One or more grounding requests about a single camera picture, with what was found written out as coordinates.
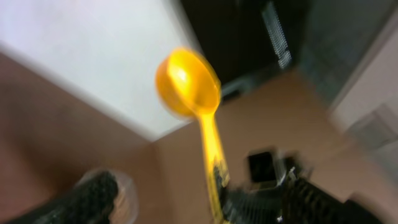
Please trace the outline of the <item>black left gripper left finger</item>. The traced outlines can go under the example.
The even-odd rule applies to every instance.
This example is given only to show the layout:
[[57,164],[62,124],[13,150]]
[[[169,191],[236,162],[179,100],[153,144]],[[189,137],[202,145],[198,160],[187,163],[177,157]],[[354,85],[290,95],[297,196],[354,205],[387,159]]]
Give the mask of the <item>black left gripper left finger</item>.
[[7,224],[109,224],[118,196],[113,174],[102,171],[67,193]]

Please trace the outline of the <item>yellow measuring scoop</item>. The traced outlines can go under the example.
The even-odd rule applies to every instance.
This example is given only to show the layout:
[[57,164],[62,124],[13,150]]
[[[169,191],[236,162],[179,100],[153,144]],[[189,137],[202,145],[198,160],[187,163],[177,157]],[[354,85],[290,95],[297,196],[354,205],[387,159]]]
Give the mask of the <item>yellow measuring scoop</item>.
[[204,56],[180,47],[158,66],[155,86],[173,113],[197,119],[213,222],[228,223],[217,188],[217,177],[221,177],[222,187],[229,184],[229,170],[215,119],[221,102],[221,83],[215,71]]

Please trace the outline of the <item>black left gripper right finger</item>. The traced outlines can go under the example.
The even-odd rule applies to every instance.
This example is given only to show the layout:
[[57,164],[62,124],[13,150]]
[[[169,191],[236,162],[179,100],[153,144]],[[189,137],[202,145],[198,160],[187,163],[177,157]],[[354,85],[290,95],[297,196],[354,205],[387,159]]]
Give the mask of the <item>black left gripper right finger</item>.
[[223,187],[214,170],[222,220],[228,223],[383,224],[384,220],[361,204],[340,202],[306,179],[293,167],[282,185],[250,193]]

